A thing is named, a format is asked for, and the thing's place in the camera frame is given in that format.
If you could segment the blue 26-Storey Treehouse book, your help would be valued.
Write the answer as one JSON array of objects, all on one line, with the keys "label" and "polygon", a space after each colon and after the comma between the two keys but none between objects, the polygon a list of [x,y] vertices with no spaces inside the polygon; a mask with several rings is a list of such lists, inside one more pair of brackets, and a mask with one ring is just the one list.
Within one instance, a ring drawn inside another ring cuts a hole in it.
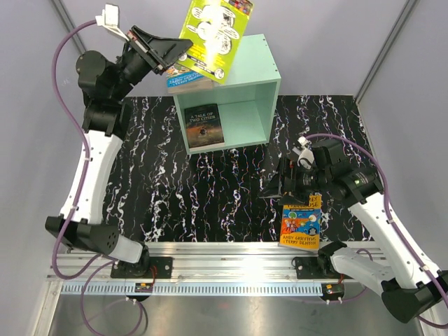
[{"label": "blue 26-Storey Treehouse book", "polygon": [[165,75],[169,94],[177,95],[214,88],[214,82],[211,79],[180,64],[169,67]]}]

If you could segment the lime green book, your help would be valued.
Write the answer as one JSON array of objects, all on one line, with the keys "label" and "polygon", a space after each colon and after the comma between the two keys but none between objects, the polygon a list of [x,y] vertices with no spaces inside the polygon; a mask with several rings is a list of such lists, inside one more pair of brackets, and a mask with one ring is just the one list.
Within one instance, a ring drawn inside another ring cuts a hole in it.
[{"label": "lime green book", "polygon": [[192,46],[178,63],[218,84],[230,73],[253,11],[252,1],[191,1],[179,37]]}]

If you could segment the dark Tale of Two Cities book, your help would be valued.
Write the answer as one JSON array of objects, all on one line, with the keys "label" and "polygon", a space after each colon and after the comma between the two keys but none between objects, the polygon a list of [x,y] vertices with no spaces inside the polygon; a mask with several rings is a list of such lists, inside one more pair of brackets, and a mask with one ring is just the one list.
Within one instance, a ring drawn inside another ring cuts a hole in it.
[{"label": "dark Tale of Two Cities book", "polygon": [[189,149],[218,146],[225,143],[217,104],[186,108],[184,115]]}]

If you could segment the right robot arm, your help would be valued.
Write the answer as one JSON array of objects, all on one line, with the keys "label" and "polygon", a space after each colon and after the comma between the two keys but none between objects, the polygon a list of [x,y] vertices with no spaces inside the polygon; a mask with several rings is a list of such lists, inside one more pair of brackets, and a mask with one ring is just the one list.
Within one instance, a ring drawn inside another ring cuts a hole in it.
[{"label": "right robot arm", "polygon": [[296,160],[280,159],[260,197],[298,207],[309,203],[310,196],[329,193],[367,228],[388,265],[334,241],[318,249],[316,261],[304,262],[304,270],[328,279],[348,276],[378,294],[398,321],[419,319],[437,328],[438,324],[422,314],[447,301],[447,271],[422,251],[393,211],[389,186],[379,164],[374,161],[370,167],[355,167],[344,152],[344,144],[357,148],[367,158],[372,155],[335,134],[318,134],[320,140],[312,143],[314,137],[299,138]]}]

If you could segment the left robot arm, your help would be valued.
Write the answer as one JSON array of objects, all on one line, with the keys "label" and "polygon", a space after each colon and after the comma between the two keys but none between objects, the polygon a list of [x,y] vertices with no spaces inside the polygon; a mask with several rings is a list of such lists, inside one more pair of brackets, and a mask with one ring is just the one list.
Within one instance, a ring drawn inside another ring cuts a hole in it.
[{"label": "left robot arm", "polygon": [[151,269],[147,247],[102,222],[102,204],[111,168],[127,135],[132,107],[124,98],[149,73],[163,74],[193,46],[188,38],[160,38],[133,26],[115,62],[100,52],[84,52],[76,62],[83,93],[82,123],[74,126],[83,142],[68,197],[58,216],[49,216],[46,230],[60,245],[96,253],[126,264],[133,277]]}]

